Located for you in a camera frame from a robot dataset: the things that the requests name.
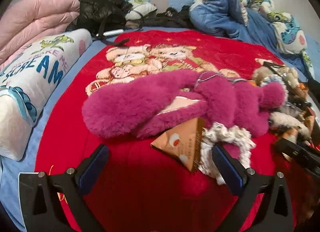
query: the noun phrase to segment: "metal bolt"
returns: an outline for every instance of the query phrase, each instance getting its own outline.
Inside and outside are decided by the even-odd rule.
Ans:
[[[45,172],[44,171],[41,171],[41,172],[38,173],[38,177],[39,178],[42,178],[44,176],[45,176]]]
[[[68,168],[67,169],[67,174],[73,174],[75,172],[74,168]]]
[[[248,168],[247,169],[247,173],[250,174],[250,175],[254,175],[256,173],[256,171],[253,168]]]
[[[284,174],[282,172],[278,171],[277,176],[282,179],[284,177]]]

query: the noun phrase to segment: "blue blanket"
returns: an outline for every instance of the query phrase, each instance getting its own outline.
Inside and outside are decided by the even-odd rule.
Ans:
[[[247,18],[244,18],[244,7],[239,0],[203,0],[190,8],[190,19],[197,29],[205,33],[262,45],[309,78],[308,67],[301,55],[282,54],[278,51],[273,24],[249,7],[245,9]]]

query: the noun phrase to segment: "pink plush toy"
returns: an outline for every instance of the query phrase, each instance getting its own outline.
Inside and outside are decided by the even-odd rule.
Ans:
[[[237,125],[257,137],[268,131],[268,110],[284,98],[277,82],[254,87],[216,72],[174,70],[104,86],[84,102],[82,115],[88,129],[103,138],[145,138],[195,117],[208,128],[213,122]]]

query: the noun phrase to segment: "black jacket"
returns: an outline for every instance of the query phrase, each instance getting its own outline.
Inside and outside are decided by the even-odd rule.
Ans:
[[[79,0],[80,14],[67,27],[67,31],[85,28],[96,35],[104,21],[104,31],[124,29],[125,18],[131,4],[125,0]]]

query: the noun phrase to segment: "green cartoon monster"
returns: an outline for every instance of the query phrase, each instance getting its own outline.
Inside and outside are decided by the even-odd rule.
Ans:
[[[306,50],[302,49],[301,54],[302,54],[303,60],[306,62],[306,65],[308,66],[308,68],[311,68],[312,67],[311,60],[310,60],[309,55],[307,54]]]
[[[36,54],[40,51],[42,51],[44,48],[47,48],[47,47],[50,47],[50,48],[58,48],[60,50],[62,50],[64,52],[64,49],[57,45],[57,44],[60,44],[60,43],[73,43],[73,39],[68,37],[68,36],[65,36],[65,35],[59,35],[57,37],[55,37],[53,40],[50,40],[50,41],[45,41],[45,40],[42,40],[40,42],[41,44],[41,50],[39,51],[35,51],[33,52],[32,54]]]
[[[284,15],[282,12],[270,12],[267,14],[269,22],[282,22],[288,23],[290,18]]]

